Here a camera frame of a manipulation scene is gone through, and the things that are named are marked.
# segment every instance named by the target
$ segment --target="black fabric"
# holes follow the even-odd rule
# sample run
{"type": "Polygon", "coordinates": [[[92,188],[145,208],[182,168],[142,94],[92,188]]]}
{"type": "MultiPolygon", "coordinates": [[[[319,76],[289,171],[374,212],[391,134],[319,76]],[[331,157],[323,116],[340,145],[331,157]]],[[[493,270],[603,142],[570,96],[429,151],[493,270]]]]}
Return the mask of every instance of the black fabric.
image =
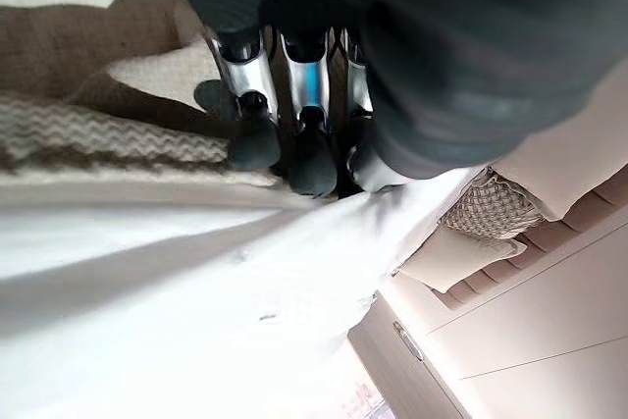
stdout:
{"type": "Polygon", "coordinates": [[[376,148],[412,178],[496,159],[577,113],[628,51],[628,0],[238,1],[218,5],[360,36],[376,148]]]}

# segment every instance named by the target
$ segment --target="wavy textured fabric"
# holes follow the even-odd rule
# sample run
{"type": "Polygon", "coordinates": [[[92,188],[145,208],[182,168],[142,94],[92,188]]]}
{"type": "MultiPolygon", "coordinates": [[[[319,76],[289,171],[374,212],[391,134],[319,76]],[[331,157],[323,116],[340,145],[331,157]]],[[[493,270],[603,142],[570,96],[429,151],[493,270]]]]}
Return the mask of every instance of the wavy textured fabric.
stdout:
{"type": "Polygon", "coordinates": [[[123,179],[133,174],[267,186],[278,178],[228,168],[227,142],[170,131],[45,99],[0,94],[0,183],[48,174],[123,179]]]}

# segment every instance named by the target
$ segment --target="white cabinet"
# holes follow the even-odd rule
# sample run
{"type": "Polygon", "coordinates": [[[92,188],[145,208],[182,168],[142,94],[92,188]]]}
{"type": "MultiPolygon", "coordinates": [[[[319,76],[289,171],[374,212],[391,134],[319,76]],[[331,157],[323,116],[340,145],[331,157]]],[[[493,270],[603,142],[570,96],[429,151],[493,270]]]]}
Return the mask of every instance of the white cabinet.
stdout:
{"type": "Polygon", "coordinates": [[[429,338],[465,378],[626,335],[628,226],[623,226],[429,338]]]}
{"type": "Polygon", "coordinates": [[[490,419],[625,419],[628,339],[464,380],[490,419]]]}

